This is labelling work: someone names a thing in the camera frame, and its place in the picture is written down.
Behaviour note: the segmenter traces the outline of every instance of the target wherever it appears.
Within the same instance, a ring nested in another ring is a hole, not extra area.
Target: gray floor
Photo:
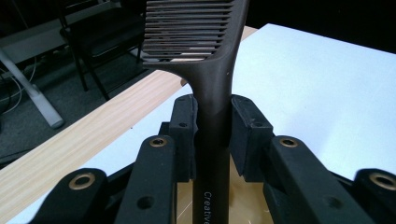
[[[32,70],[33,66],[28,66],[25,72],[26,76],[29,77]],[[146,71],[140,74],[142,71],[141,63],[136,65],[135,57],[129,54],[97,69],[98,76],[103,79],[104,85],[108,88],[127,77],[133,78],[111,92],[110,97],[114,97],[150,73],[150,71]],[[32,83],[36,84],[46,95],[64,119],[65,124],[57,130],[51,129],[26,92],[23,92],[19,105],[0,116],[0,164],[8,163],[39,146],[106,102],[92,78],[88,74],[85,77],[89,87],[88,91],[82,89],[68,48],[37,60]],[[0,99],[6,97],[4,90],[0,91]],[[12,104],[16,104],[17,100],[18,95],[12,98]]]

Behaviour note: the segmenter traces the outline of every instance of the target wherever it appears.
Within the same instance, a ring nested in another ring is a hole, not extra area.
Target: chair
[[[55,0],[55,3],[62,24],[61,35],[65,37],[73,52],[84,91],[87,91],[88,87],[80,60],[83,61],[102,95],[109,100],[109,91],[106,91],[94,68],[136,47],[138,47],[136,63],[139,63],[144,40],[146,0],[122,0],[121,7],[112,7],[72,23],[68,23],[67,14],[97,5],[98,1]]]

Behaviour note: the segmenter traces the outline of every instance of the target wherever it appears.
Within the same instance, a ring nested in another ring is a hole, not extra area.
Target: comb
[[[148,0],[144,62],[190,84],[198,104],[193,223],[228,223],[233,67],[248,0]]]

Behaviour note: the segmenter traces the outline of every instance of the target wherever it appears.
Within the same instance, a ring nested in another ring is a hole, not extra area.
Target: white surface
[[[266,25],[241,44],[233,93],[250,98],[275,134],[303,140],[339,175],[396,173],[396,55]],[[140,144],[171,118],[178,91],[82,167],[108,175],[133,162]],[[9,223],[26,223],[44,197]]]

